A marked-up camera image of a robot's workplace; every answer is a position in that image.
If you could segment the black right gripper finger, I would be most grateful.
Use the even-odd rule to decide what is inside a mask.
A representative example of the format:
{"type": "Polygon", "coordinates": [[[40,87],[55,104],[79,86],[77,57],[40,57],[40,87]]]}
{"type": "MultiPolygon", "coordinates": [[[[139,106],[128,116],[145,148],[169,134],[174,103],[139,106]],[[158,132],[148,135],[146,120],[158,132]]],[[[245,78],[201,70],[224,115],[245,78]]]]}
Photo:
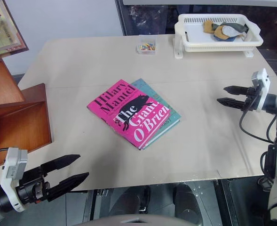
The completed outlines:
{"type": "Polygon", "coordinates": [[[228,98],[228,97],[218,98],[216,100],[223,106],[230,107],[230,108],[236,108],[241,111],[245,110],[245,103],[243,101],[238,101],[238,100],[228,98]]]}
{"type": "Polygon", "coordinates": [[[227,87],[224,87],[223,89],[232,95],[246,95],[248,92],[247,87],[241,87],[241,86],[227,86],[227,87]]]}

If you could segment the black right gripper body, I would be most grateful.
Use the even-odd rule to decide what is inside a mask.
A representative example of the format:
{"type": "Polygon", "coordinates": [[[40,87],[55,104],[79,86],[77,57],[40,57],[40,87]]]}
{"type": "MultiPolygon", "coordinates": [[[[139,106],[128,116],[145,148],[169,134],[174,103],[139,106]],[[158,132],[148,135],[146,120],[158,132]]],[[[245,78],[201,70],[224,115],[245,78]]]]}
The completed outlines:
{"type": "Polygon", "coordinates": [[[243,88],[243,94],[246,96],[243,111],[256,110],[261,99],[262,86],[243,88]]]}

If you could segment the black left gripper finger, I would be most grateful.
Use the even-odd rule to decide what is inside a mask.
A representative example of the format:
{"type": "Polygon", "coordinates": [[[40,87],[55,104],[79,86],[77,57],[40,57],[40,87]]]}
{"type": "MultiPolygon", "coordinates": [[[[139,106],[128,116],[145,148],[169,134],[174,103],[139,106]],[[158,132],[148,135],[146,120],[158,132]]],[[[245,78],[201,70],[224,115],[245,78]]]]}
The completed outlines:
{"type": "Polygon", "coordinates": [[[72,189],[79,186],[87,177],[89,173],[81,173],[74,176],[71,176],[63,181],[61,181],[58,185],[50,188],[48,190],[47,201],[51,202],[56,198],[70,192],[72,189]]]}
{"type": "Polygon", "coordinates": [[[43,175],[46,176],[49,172],[62,169],[64,167],[72,164],[78,158],[80,158],[79,154],[64,155],[62,157],[48,161],[48,162],[42,164],[40,167],[41,167],[43,175]]]}

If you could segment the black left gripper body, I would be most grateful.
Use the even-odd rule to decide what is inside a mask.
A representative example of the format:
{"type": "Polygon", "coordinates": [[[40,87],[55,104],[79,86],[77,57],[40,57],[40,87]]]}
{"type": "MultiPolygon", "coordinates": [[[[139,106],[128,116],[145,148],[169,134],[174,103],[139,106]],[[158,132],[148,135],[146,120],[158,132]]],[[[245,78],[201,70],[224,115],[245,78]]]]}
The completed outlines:
{"type": "Polygon", "coordinates": [[[47,170],[44,165],[40,165],[24,172],[19,185],[16,187],[18,197],[22,204],[39,203],[49,199],[50,183],[45,181],[47,170]]]}

